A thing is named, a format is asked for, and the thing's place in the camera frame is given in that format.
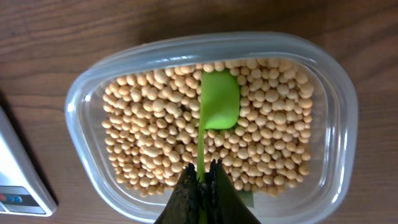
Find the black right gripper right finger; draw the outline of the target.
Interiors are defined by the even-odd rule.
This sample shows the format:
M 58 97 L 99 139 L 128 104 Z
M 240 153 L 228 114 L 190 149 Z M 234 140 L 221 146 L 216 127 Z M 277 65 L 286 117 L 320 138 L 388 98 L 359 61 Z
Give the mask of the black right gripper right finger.
M 260 224 L 239 197 L 222 161 L 213 160 L 206 173 L 206 211 L 211 224 Z

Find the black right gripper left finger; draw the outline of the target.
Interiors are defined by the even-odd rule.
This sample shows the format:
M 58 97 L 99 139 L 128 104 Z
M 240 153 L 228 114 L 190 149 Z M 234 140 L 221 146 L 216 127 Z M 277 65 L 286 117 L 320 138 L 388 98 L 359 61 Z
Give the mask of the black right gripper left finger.
M 201 193 L 195 166 L 183 170 L 163 212 L 154 224 L 198 224 Z

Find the green plastic measuring scoop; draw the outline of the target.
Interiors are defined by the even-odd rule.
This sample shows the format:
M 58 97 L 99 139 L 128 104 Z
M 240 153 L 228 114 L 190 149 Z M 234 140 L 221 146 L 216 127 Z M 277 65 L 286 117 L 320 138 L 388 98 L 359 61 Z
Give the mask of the green plastic measuring scoop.
M 229 72 L 205 72 L 201 80 L 200 124 L 198 131 L 197 178 L 201 183 L 199 223 L 208 223 L 204 143 L 206 130 L 227 130 L 238 120 L 239 85 Z

